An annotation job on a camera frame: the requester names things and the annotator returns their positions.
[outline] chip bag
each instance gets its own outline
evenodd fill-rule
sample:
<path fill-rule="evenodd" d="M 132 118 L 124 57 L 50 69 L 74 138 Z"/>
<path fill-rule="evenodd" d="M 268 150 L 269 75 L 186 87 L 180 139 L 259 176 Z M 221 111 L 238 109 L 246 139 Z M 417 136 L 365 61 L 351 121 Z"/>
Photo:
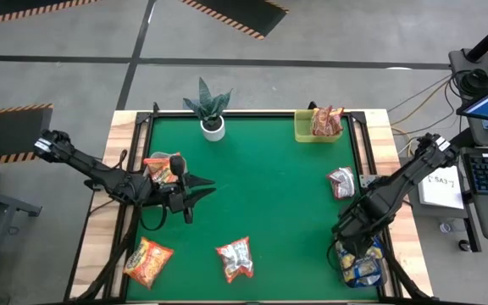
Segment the chip bag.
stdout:
<path fill-rule="evenodd" d="M 231 283 L 239 274 L 253 276 L 252 253 L 250 252 L 249 237 L 233 241 L 229 245 L 216 248 L 224 262 L 224 274 L 228 283 Z"/>
<path fill-rule="evenodd" d="M 341 115 L 344 108 L 332 109 L 332 106 L 327 108 L 315 108 L 312 115 L 312 124 L 310 131 L 314 136 L 337 136 L 344 128 L 341 125 Z"/>
<path fill-rule="evenodd" d="M 178 176 L 170 171 L 169 158 L 145 158 L 143 163 L 148 167 L 153 182 L 170 183 L 178 180 Z"/>
<path fill-rule="evenodd" d="M 327 179 L 330 181 L 335 198 L 342 199 L 355 195 L 353 172 L 349 166 L 330 172 L 327 175 Z"/>
<path fill-rule="evenodd" d="M 381 286 L 384 284 L 385 268 L 382 258 L 383 247 L 375 238 L 363 258 L 355 257 L 337 241 L 335 244 L 344 282 L 351 288 Z"/>
<path fill-rule="evenodd" d="M 131 254 L 124 267 L 124 273 L 148 289 L 152 289 L 153 280 L 167 263 L 173 250 L 161 247 L 154 241 L 141 238 L 139 247 Z"/>

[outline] black and orange striped tape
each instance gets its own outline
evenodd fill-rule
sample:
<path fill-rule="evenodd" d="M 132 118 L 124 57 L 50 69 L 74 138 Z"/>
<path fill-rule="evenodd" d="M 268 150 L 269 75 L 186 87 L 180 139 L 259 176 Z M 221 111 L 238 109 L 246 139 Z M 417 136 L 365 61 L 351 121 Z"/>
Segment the black and orange striped tape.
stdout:
<path fill-rule="evenodd" d="M 47 109 L 47 108 L 53 109 L 54 104 L 44 103 L 44 104 L 33 104 L 33 105 L 21 106 L 21 107 L 3 108 L 0 109 L 0 114 L 8 114 L 12 112 L 31 111 L 31 110 L 39 110 L 39 109 Z M 0 164 L 31 161 L 37 159 L 39 158 L 33 152 L 13 153 L 9 155 L 0 156 Z"/>
<path fill-rule="evenodd" d="M 0 164 L 13 163 L 13 162 L 24 162 L 40 159 L 33 152 L 21 152 L 13 153 L 11 155 L 0 156 Z"/>
<path fill-rule="evenodd" d="M 5 114 L 9 112 L 16 112 L 16 111 L 28 111 L 28 110 L 37 110 L 37 109 L 44 109 L 44 108 L 54 108 L 54 104 L 47 103 L 47 104 L 33 104 L 28 106 L 21 106 L 21 107 L 12 107 L 12 108 L 3 108 L 0 109 L 0 114 Z"/>
<path fill-rule="evenodd" d="M 37 14 L 55 12 L 55 11 L 60 10 L 60 9 L 72 8 L 74 6 L 79 6 L 79 5 L 88 4 L 88 3 L 94 3 L 97 1 L 99 1 L 99 0 L 69 0 L 66 2 L 61 2 L 61 3 L 57 3 L 57 4 L 53 4 L 53 5 L 47 5 L 45 7 L 26 9 L 24 11 L 19 11 L 19 12 L 14 12 L 14 13 L 9 13 L 9 14 L 1 14 L 0 15 L 0 22 L 10 21 L 10 20 L 14 20 L 14 19 L 22 19 L 24 17 L 34 16 Z"/>
<path fill-rule="evenodd" d="M 213 17 L 223 23 L 225 23 L 226 25 L 230 25 L 232 27 L 234 27 L 235 29 L 241 31 L 241 32 L 244 32 L 246 34 L 248 34 L 249 36 L 255 38 L 255 39 L 259 39 L 259 40 L 263 40 L 264 39 L 264 36 L 261 35 L 261 33 L 259 33 L 258 31 L 254 30 L 254 29 L 251 29 L 245 25 L 243 25 L 242 23 L 238 22 L 238 21 L 235 21 L 223 14 L 220 14 L 218 12 L 216 12 L 215 10 L 211 9 L 211 8 L 208 8 L 200 3 L 197 3 L 195 2 L 194 0 L 181 0 L 184 4 L 186 5 L 189 5 L 191 6 L 192 8 L 195 8 L 195 9 L 198 9 L 199 11 L 209 15 L 210 17 Z"/>
<path fill-rule="evenodd" d="M 288 12 L 289 12 L 289 9 L 284 8 L 284 7 L 282 7 L 282 6 L 281 6 L 281 5 L 279 5 L 279 4 L 273 3 L 272 1 L 269 1 L 269 0 L 264 0 L 264 1 L 265 1 L 266 3 L 270 3 L 270 4 L 274 5 L 276 8 L 280 8 L 281 10 L 285 11 L 286 13 L 288 13 Z"/>

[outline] yellow basket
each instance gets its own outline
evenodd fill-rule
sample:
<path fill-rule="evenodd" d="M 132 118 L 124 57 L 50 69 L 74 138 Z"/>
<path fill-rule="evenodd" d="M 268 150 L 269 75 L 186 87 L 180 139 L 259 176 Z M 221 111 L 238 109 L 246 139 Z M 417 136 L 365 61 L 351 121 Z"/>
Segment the yellow basket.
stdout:
<path fill-rule="evenodd" d="M 336 136 L 314 136 L 310 130 L 312 124 L 313 110 L 295 111 L 295 140 L 302 143 L 333 143 L 338 140 L 342 133 Z"/>

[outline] green table surface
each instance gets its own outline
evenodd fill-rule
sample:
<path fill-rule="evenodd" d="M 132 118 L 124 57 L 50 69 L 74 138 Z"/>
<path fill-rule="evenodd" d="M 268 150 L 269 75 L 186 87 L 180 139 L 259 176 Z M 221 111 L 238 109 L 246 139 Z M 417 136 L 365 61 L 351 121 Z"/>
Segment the green table surface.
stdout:
<path fill-rule="evenodd" d="M 194 175 L 216 181 L 192 225 L 171 214 L 158 231 L 138 227 L 174 255 L 148 290 L 131 280 L 128 301 L 377 300 L 374 288 L 347 287 L 327 263 L 330 228 L 349 200 L 335 200 L 325 176 L 351 166 L 347 119 L 335 143 L 295 141 L 292 118 L 225 118 L 225 137 L 209 142 L 197 119 L 156 119 L 150 153 L 180 152 Z M 144 210 L 157 225 L 160 208 Z M 249 236 L 254 276 L 226 282 L 215 248 Z"/>

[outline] gray floor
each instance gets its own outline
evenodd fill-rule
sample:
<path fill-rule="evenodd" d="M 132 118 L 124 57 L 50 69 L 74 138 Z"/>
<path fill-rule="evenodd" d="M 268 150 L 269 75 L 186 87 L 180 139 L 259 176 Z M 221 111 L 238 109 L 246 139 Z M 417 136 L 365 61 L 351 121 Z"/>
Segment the gray floor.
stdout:
<path fill-rule="evenodd" d="M 447 52 L 472 47 L 488 31 L 488 1 L 277 0 L 290 13 L 260 42 L 177 0 L 158 0 L 144 58 L 306 59 L 447 63 Z M 0 55 L 130 57 L 147 0 L 102 0 L 0 24 Z M 54 103 L 52 128 L 66 130 L 87 153 L 103 155 L 127 64 L 0 62 L 0 108 Z M 214 92 L 234 88 L 232 108 L 301 108 L 309 101 L 346 108 L 391 108 L 448 71 L 139 65 L 126 109 L 182 108 L 202 76 Z M 390 113 L 397 120 L 420 96 Z M 453 104 L 458 100 L 449 95 Z M 449 114 L 439 92 L 398 127 L 416 130 Z M 458 132 L 455 117 L 428 130 Z M 398 136 L 401 149 L 404 140 Z M 0 192 L 42 205 L 38 219 L 20 216 L 17 236 L 0 257 L 0 296 L 11 304 L 64 296 L 92 193 L 64 165 L 0 166 Z M 488 241 L 482 253 L 457 249 L 463 236 L 442 235 L 438 219 L 416 218 L 435 294 L 488 304 Z"/>

